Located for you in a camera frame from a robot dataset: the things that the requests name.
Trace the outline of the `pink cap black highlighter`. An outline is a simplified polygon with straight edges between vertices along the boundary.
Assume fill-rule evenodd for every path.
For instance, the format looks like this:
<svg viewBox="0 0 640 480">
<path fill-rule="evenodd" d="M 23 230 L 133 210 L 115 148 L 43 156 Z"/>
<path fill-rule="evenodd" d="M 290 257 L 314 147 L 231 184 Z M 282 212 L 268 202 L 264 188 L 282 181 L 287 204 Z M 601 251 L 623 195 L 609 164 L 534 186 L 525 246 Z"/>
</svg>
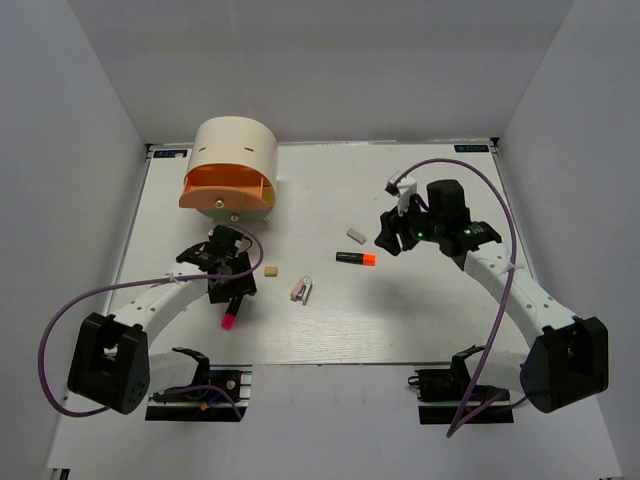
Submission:
<svg viewBox="0 0 640 480">
<path fill-rule="evenodd" d="M 232 298 L 229 301 L 229 304 L 221 321 L 221 327 L 224 330 L 231 330 L 234 327 L 242 302 L 243 296 Z"/>
</svg>

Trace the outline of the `orange cap black highlighter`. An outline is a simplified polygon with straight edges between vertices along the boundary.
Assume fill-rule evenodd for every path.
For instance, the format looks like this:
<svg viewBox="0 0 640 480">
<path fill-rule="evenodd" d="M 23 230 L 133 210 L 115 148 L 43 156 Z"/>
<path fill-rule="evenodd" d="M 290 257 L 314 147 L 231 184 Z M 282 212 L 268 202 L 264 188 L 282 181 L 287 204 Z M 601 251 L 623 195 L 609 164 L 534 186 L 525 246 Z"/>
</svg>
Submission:
<svg viewBox="0 0 640 480">
<path fill-rule="evenodd" d="M 340 263 L 363 265 L 363 266 L 375 266 L 376 256 L 368 253 L 355 253 L 355 252 L 337 252 L 335 254 L 335 260 Z"/>
</svg>

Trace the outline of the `orange organizer drawer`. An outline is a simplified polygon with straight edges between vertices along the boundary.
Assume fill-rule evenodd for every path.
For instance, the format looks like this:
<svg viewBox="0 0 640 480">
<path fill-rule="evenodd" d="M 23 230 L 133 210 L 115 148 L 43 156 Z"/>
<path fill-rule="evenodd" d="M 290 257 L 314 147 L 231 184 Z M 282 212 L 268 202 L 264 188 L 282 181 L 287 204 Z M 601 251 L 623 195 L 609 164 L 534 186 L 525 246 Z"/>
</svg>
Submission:
<svg viewBox="0 0 640 480">
<path fill-rule="evenodd" d="M 190 170 L 179 199 L 181 208 L 264 210 L 273 208 L 275 188 L 260 172 L 236 164 L 206 164 Z"/>
</svg>

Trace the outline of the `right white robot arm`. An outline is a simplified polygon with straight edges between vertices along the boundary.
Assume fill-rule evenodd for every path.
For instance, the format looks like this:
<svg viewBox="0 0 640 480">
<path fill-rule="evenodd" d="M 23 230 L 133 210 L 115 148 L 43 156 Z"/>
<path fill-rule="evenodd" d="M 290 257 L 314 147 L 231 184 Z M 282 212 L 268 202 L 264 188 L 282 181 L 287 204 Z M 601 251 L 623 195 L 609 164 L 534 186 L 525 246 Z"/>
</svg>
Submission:
<svg viewBox="0 0 640 480">
<path fill-rule="evenodd" d="M 523 335 L 526 355 L 496 353 L 480 367 L 468 363 L 451 374 L 453 390 L 472 399 L 487 385 L 522 393 L 550 413 L 609 387 L 609 339 L 596 317 L 582 319 L 516 267 L 500 235 L 474 221 L 464 189 L 452 179 L 428 184 L 421 197 L 412 178 L 391 178 L 386 190 L 398 202 L 380 217 L 376 246 L 393 256 L 432 242 L 478 282 Z"/>
</svg>

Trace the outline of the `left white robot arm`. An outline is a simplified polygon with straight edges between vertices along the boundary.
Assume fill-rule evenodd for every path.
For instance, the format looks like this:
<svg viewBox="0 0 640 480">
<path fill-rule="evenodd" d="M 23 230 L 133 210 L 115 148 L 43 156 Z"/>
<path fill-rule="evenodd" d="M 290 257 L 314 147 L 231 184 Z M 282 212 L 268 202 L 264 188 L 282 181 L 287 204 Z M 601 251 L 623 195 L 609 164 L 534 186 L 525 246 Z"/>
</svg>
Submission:
<svg viewBox="0 0 640 480">
<path fill-rule="evenodd" d="M 202 297 L 226 307 L 221 320 L 230 329 L 242 301 L 257 292 L 255 265 L 243 244 L 255 236 L 239 227 L 218 225 L 204 242 L 180 253 L 161 278 L 143 282 L 144 292 L 108 314 L 93 313 L 81 323 L 68 389 L 121 414 L 133 412 L 148 396 L 208 394 L 230 401 L 211 382 L 209 358 L 190 348 L 153 354 L 160 334 Z"/>
</svg>

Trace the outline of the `small beige eraser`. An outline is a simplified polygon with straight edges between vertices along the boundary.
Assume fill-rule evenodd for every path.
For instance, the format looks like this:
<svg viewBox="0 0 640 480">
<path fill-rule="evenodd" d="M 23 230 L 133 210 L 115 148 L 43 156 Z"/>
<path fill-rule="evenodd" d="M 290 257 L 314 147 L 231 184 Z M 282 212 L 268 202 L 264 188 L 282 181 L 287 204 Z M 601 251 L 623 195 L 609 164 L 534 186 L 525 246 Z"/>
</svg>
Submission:
<svg viewBox="0 0 640 480">
<path fill-rule="evenodd" d="M 268 266 L 265 268 L 264 274 L 266 277 L 275 277 L 278 275 L 278 268 L 275 266 Z"/>
</svg>

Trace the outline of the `grey white eraser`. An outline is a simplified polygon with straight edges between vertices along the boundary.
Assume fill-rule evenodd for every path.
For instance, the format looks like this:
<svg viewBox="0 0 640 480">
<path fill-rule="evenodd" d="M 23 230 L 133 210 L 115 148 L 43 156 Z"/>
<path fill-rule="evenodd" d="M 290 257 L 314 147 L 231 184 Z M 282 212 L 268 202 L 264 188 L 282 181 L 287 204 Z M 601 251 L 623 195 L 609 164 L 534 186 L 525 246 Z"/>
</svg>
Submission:
<svg viewBox="0 0 640 480">
<path fill-rule="evenodd" d="M 366 237 L 361 234 L 360 232 L 354 230 L 353 228 L 350 228 L 347 232 L 346 235 L 351 238 L 352 240 L 356 241 L 358 244 L 360 245 L 364 245 L 367 241 Z"/>
</svg>

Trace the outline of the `cream cylindrical desk organizer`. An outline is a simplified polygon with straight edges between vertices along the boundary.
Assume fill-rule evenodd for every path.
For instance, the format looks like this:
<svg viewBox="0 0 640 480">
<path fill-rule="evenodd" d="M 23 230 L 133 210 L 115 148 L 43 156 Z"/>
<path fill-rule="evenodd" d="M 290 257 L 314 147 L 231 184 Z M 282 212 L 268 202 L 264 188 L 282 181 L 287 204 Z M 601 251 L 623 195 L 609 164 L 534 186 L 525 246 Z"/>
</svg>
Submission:
<svg viewBox="0 0 640 480">
<path fill-rule="evenodd" d="M 267 219 L 276 204 L 278 143 L 261 122 L 215 117 L 196 132 L 179 206 L 215 221 Z"/>
</svg>

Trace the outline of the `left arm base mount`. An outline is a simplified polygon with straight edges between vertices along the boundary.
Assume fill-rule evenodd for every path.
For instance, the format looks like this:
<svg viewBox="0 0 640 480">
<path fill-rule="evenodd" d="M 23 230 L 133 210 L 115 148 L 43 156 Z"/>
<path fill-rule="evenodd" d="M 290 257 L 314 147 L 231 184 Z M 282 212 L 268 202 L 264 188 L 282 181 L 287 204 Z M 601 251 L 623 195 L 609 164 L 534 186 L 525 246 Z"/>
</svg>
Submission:
<svg viewBox="0 0 640 480">
<path fill-rule="evenodd" d="M 253 367 L 213 366 L 203 383 L 209 388 L 154 393 L 145 420 L 150 422 L 236 423 L 249 406 Z"/>
</svg>

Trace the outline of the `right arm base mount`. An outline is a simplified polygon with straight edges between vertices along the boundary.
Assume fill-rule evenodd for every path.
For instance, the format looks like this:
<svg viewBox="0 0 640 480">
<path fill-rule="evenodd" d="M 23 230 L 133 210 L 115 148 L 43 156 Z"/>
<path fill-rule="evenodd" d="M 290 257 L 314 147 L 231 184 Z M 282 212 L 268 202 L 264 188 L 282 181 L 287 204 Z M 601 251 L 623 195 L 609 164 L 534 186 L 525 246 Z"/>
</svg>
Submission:
<svg viewBox="0 0 640 480">
<path fill-rule="evenodd" d="M 449 367 L 415 370 L 407 379 L 408 387 L 417 394 L 420 425 L 448 425 L 454 419 L 466 390 L 466 378 L 454 374 Z M 468 421 L 471 425 L 512 424 L 514 416 L 510 394 Z"/>
</svg>

